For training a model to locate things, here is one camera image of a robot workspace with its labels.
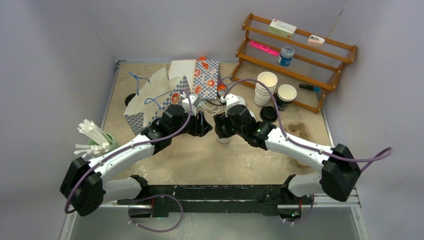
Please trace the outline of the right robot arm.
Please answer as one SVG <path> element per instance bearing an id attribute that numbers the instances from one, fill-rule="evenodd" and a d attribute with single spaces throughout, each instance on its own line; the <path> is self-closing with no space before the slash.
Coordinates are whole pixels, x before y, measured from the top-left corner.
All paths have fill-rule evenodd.
<path id="1" fill-rule="evenodd" d="M 286 155 L 315 169 L 315 173 L 291 175 L 283 183 L 280 196 L 288 204 L 312 194 L 346 202 L 362 173 L 346 146 L 332 148 L 283 133 L 272 123 L 257 121 L 244 105 L 232 106 L 213 120 L 220 139 L 238 135 L 252 147 Z"/>

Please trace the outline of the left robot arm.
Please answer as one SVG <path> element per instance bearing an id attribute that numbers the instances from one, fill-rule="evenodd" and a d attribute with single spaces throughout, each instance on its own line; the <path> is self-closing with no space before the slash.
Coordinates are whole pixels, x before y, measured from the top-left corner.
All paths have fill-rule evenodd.
<path id="1" fill-rule="evenodd" d="M 91 214 L 110 195 L 105 186 L 121 170 L 164 150 L 174 137 L 203 137 L 212 129 L 202 111 L 193 113 L 181 105 L 170 105 L 128 143 L 91 160 L 78 157 L 71 162 L 59 188 L 66 198 L 64 212 L 82 217 Z"/>

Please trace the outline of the checkered paper bag blue handles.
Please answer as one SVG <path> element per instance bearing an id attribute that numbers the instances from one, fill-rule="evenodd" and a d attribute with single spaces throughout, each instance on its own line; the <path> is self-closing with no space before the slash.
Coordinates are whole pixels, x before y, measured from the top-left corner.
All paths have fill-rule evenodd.
<path id="1" fill-rule="evenodd" d="M 159 129 L 159 120 L 163 112 L 169 105 L 182 106 L 182 100 L 189 96 L 189 93 L 181 90 L 177 95 L 181 99 L 181 103 L 172 103 L 172 96 L 175 92 L 170 86 L 166 67 L 160 68 L 145 80 L 146 83 L 142 87 L 136 88 L 136 96 L 128 104 L 123 115 L 136 136 L 142 135 L 149 140 L 158 140 L 169 136 Z M 170 135 L 173 137 L 182 135 L 180 132 L 186 127 L 189 120 L 190 116 L 180 129 Z"/>

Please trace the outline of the single white paper cup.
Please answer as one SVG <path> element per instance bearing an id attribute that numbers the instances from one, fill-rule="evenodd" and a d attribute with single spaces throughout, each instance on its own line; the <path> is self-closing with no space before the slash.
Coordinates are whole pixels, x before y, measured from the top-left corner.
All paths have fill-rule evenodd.
<path id="1" fill-rule="evenodd" d="M 227 145 L 231 142 L 231 137 L 217 137 L 217 141 L 221 145 Z"/>

